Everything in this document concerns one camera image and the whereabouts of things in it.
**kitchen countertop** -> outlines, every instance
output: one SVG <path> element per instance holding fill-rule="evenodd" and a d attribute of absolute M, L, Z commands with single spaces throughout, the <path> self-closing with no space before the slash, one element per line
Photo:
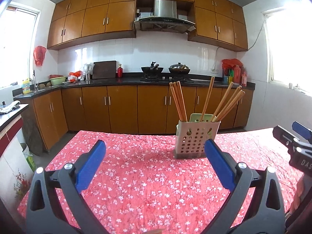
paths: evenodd
<path fill-rule="evenodd" d="M 208 87 L 210 80 L 199 80 L 192 79 L 192 82 L 183 82 L 181 81 L 182 86 L 194 86 L 194 87 Z M 124 77 L 124 78 L 109 78 L 109 79 L 94 79 L 90 81 L 80 81 L 76 83 L 65 83 L 58 87 L 48 88 L 41 91 L 36 91 L 31 94 L 20 94 L 14 97 L 14 100 L 20 100 L 25 98 L 35 98 L 51 91 L 66 89 L 66 88 L 76 88 L 76 87 L 90 87 L 90 86 L 111 86 L 111 85 L 169 85 L 168 81 L 152 81 L 148 82 L 142 77 Z M 228 85 L 223 82 L 215 81 L 213 84 L 217 88 L 227 88 Z M 247 83 L 247 87 L 243 87 L 247 90 L 255 90 L 254 83 Z"/>

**range hood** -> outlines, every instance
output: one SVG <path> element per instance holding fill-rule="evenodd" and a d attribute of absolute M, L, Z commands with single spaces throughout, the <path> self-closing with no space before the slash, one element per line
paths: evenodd
<path fill-rule="evenodd" d="M 134 23 L 140 31 L 185 33 L 195 29 L 195 23 L 177 18 L 177 2 L 170 0 L 155 0 L 154 16 L 139 18 Z"/>

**red bottle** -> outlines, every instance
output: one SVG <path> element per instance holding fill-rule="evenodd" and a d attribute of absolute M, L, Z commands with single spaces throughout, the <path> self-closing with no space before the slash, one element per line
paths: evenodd
<path fill-rule="evenodd" d="M 119 78 L 122 77 L 122 67 L 121 67 L 121 64 L 119 64 L 119 68 L 117 69 L 117 76 L 118 76 Z"/>

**plastic bag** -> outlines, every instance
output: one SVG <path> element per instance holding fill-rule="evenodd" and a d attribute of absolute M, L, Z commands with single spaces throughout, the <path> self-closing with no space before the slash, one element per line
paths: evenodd
<path fill-rule="evenodd" d="M 44 58 L 46 57 L 46 48 L 43 46 L 37 46 L 34 49 L 33 56 L 36 66 L 42 66 Z"/>

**green bowl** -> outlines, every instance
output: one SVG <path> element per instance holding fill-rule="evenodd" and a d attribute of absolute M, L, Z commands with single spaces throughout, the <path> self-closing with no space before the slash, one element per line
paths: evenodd
<path fill-rule="evenodd" d="M 56 78 L 50 79 L 50 82 L 52 85 L 59 85 L 59 84 L 65 82 L 65 80 L 66 80 L 66 77 L 61 76 L 61 77 L 56 77 Z"/>

